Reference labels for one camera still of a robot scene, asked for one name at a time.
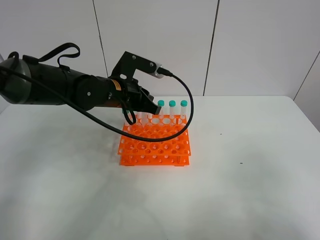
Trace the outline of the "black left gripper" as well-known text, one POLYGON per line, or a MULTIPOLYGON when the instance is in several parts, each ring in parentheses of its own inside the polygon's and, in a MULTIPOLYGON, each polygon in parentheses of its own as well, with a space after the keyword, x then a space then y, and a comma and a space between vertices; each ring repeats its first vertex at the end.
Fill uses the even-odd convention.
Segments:
POLYGON ((140 87, 135 78, 112 77, 107 78, 107 83, 107 107, 121 108, 123 103, 127 110, 159 115, 161 107, 153 102, 154 97, 148 90, 140 87))

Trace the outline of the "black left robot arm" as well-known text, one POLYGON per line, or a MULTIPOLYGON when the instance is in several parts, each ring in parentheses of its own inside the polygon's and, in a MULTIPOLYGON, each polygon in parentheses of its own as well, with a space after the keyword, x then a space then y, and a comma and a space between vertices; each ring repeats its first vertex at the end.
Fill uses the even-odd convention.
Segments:
POLYGON ((155 115, 161 109, 134 78, 136 70, 152 75, 160 65, 128 51, 109 78, 13 57, 0 66, 0 95, 11 104, 59 106, 62 96, 85 111, 126 108, 155 115))

